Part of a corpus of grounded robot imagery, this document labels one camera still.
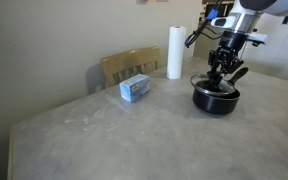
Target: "beige wall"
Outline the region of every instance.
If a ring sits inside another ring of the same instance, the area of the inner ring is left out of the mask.
[[[288,80],[288,24],[282,25],[283,19],[262,15],[257,28],[269,41],[257,48],[248,43],[243,59],[253,71]]]
[[[0,1],[0,177],[10,125],[104,87],[100,59],[197,26],[200,0]],[[185,49],[192,56],[193,48]]]

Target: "black cable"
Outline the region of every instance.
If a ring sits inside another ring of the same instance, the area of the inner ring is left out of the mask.
[[[218,7],[222,4],[223,0],[218,0],[213,8],[213,10],[216,10],[218,9]],[[207,26],[207,24],[211,21],[211,19],[206,19],[203,24],[201,25],[200,28],[197,28],[196,31],[193,31],[193,33],[191,35],[189,35],[186,40],[185,40],[185,46],[187,48],[190,47],[191,44],[194,43],[194,41],[198,38],[198,36],[200,34],[202,34],[204,28]]]
[[[213,34],[217,34],[215,31],[213,31],[211,28],[209,27],[205,27],[206,29],[208,29],[209,31],[211,31]]]
[[[212,39],[212,40],[216,40],[216,39],[219,39],[219,38],[222,37],[222,36],[218,36],[218,37],[213,38],[213,37],[211,37],[211,36],[209,36],[209,35],[207,35],[205,33],[201,33],[201,34],[203,34],[204,36],[206,36],[206,37],[208,37],[209,39]]]

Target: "table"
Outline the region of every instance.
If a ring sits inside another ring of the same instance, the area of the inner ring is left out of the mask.
[[[136,103],[118,86],[13,126],[14,180],[288,179],[288,81],[249,72],[233,113],[215,116],[192,102],[190,76],[207,62],[184,60],[182,78],[149,74]]]

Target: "cable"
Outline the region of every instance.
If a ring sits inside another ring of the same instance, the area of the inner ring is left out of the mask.
[[[205,33],[201,33],[201,34],[203,34],[204,36],[206,36],[206,37],[208,37],[209,39],[212,39],[212,40],[216,40],[216,39],[219,39],[219,38],[222,37],[222,36],[218,36],[218,37],[213,38],[213,37],[211,37],[211,36],[209,36],[209,35],[207,35]]]
[[[209,31],[211,31],[213,34],[217,34],[215,31],[213,31],[211,28],[209,27],[205,27],[206,29],[208,29]]]
[[[217,9],[219,8],[219,6],[222,4],[223,0],[218,0],[214,6],[214,8],[211,10],[211,12],[208,14],[206,20],[203,22],[203,24],[201,25],[200,28],[197,28],[196,31],[193,31],[193,33],[191,35],[189,35],[186,40],[185,40],[185,46],[187,48],[190,47],[191,44],[194,43],[194,41],[198,38],[199,35],[202,34],[204,28],[206,28],[206,25],[212,21],[213,19],[215,19],[217,17],[218,11]]]

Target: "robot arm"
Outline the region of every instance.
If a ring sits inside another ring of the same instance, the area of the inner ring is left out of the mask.
[[[217,5],[219,6],[222,1],[218,0]],[[219,47],[209,53],[208,64],[211,70],[207,74],[210,88],[214,90],[218,88],[226,74],[234,73],[244,63],[238,58],[238,52],[246,41],[255,41],[251,38],[251,32],[261,15],[268,13],[275,16],[288,16],[288,0],[235,0],[234,7],[225,18],[216,18],[218,6],[215,6],[214,12],[211,11],[203,25],[185,42],[186,47],[189,47],[210,21],[212,26],[225,28]]]

